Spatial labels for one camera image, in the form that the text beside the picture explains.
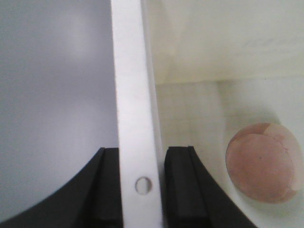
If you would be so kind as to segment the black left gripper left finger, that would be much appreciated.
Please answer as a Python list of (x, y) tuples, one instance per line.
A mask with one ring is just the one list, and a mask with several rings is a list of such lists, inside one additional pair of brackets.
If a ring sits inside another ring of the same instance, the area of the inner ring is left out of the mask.
[(62, 188), (2, 228), (121, 228), (118, 148), (100, 148)]

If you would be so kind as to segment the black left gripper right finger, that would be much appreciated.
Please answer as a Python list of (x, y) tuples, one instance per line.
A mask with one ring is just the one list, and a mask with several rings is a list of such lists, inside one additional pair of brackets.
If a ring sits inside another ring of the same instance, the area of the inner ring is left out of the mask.
[(169, 147), (164, 161), (170, 228), (254, 228), (216, 183), (194, 147)]

